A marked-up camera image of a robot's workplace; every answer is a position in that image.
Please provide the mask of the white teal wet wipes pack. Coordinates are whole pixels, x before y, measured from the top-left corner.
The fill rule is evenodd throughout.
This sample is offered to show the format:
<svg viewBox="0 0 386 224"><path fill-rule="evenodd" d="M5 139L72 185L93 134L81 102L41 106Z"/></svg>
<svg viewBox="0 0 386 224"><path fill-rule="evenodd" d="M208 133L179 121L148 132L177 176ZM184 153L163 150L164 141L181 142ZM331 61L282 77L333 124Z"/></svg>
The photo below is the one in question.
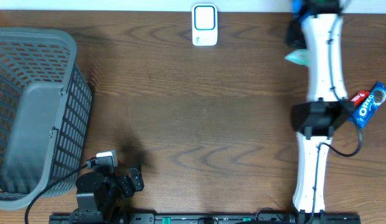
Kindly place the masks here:
<svg viewBox="0 0 386 224"><path fill-rule="evenodd" d="M307 49L297 49L285 56L285 60L307 67L310 64L309 59L309 50Z"/></svg>

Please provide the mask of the red Nescafe stick sachet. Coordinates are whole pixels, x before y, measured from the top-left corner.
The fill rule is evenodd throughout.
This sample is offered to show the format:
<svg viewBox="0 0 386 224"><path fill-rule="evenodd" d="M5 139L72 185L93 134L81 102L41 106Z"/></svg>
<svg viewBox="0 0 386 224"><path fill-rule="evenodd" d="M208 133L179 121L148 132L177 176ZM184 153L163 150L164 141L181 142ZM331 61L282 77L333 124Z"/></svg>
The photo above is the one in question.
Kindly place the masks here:
<svg viewBox="0 0 386 224"><path fill-rule="evenodd" d="M351 98L351 102L353 102L354 106L357 108L367 99L369 95L369 91L359 90L356 95Z"/></svg>

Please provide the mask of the blue Oreo cookie pack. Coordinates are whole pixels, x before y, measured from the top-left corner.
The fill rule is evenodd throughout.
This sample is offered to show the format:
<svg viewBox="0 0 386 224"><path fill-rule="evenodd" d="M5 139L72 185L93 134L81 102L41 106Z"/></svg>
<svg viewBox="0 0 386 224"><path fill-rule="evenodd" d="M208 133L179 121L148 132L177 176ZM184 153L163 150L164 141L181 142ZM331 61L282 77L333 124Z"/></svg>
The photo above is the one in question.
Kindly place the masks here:
<svg viewBox="0 0 386 224"><path fill-rule="evenodd" d="M364 102L353 112L349 121L356 124L360 129L364 129L374 113L386 100L386 86L377 82Z"/></svg>

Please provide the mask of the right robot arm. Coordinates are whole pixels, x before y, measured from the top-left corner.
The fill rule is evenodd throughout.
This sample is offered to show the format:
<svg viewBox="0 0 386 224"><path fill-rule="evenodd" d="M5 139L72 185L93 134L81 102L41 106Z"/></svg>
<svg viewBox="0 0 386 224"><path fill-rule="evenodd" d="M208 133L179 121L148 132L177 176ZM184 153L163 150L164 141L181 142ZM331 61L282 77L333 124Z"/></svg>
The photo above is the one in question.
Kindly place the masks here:
<svg viewBox="0 0 386 224"><path fill-rule="evenodd" d="M298 179L293 195L295 223L326 223L324 182L332 138L354 105L348 100L341 62L342 6L339 1L293 1L287 43L309 53L306 102L291 109L298 140Z"/></svg>

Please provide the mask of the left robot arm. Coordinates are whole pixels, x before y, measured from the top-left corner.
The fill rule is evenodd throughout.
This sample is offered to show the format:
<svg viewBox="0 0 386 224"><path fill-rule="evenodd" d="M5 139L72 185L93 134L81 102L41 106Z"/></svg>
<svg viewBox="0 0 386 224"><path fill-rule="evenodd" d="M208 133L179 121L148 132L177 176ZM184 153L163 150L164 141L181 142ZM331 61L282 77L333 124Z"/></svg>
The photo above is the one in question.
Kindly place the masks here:
<svg viewBox="0 0 386 224"><path fill-rule="evenodd" d="M73 216L77 223L128 223L129 217L120 202L144 189L141 168L132 167L128 175L116 176L110 157L87 161L92 169L76 181L78 208Z"/></svg>

